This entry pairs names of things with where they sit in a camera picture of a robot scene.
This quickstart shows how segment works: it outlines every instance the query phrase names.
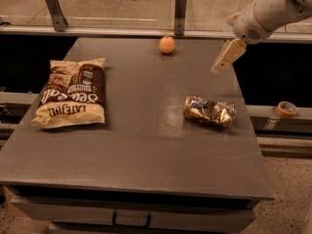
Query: snack bag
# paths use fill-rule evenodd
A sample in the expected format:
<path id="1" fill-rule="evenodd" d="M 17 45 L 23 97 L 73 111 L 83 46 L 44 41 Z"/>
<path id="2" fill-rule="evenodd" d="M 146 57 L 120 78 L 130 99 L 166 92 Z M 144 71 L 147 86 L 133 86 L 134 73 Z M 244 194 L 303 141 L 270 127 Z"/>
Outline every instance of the snack bag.
<path id="1" fill-rule="evenodd" d="M 105 58 L 51 60 L 49 80 L 31 125 L 50 129 L 105 123 L 104 62 Z"/>

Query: shiny brown wrapper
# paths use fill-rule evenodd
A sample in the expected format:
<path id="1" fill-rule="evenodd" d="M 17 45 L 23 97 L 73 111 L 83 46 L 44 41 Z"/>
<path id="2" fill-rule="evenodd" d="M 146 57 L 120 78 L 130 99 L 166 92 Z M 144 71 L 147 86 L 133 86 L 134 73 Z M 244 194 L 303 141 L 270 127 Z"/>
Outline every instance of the shiny brown wrapper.
<path id="1" fill-rule="evenodd" d="M 229 128 L 235 119 L 236 106 L 228 101 L 211 101 L 204 97 L 189 96 L 185 100 L 183 114 L 200 123 Z"/>

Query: gray tabletop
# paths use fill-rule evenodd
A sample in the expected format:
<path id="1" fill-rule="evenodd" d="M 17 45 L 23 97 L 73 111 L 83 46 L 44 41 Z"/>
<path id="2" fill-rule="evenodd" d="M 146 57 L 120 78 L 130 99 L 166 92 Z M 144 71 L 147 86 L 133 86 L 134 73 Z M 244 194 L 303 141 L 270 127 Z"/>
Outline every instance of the gray tabletop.
<path id="1" fill-rule="evenodd" d="M 31 127 L 38 99 L 0 152 L 0 182 L 244 199 L 274 192 L 233 69 L 214 75 L 223 41 L 79 38 L 67 60 L 106 58 L 105 125 Z M 189 95 L 232 101 L 229 129 L 183 117 Z"/>

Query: orange ball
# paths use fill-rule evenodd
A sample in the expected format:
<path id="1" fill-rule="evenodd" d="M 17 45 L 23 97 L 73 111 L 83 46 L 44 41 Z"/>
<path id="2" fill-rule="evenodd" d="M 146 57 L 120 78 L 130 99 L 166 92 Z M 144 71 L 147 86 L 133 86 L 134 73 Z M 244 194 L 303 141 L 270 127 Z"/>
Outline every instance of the orange ball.
<path id="1" fill-rule="evenodd" d="M 159 42 L 159 50 L 163 54 L 170 54 L 175 49 L 175 40 L 171 36 L 164 36 Z"/>

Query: floor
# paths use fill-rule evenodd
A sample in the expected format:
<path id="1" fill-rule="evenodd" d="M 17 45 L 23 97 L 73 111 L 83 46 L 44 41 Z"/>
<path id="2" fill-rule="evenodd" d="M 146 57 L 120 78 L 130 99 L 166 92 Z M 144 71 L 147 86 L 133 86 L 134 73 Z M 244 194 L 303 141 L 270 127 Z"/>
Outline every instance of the floor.
<path id="1" fill-rule="evenodd" d="M 230 31 L 225 19 L 252 1 L 187 0 L 185 28 Z M 165 30 L 174 27 L 175 0 L 59 2 L 69 25 L 72 26 Z M 0 18 L 16 25 L 52 25 L 44 0 L 0 0 Z M 303 22 L 287 27 L 290 32 L 309 30 L 311 25 Z M 276 199 L 262 202 L 255 207 L 256 220 L 242 234 L 300 234 L 312 203 L 312 148 L 291 144 L 270 148 L 264 144 L 261 148 Z M 0 234 L 47 233 L 49 223 L 10 216 L 6 203 L 1 200 L 4 201 L 4 198 L 0 197 Z"/>

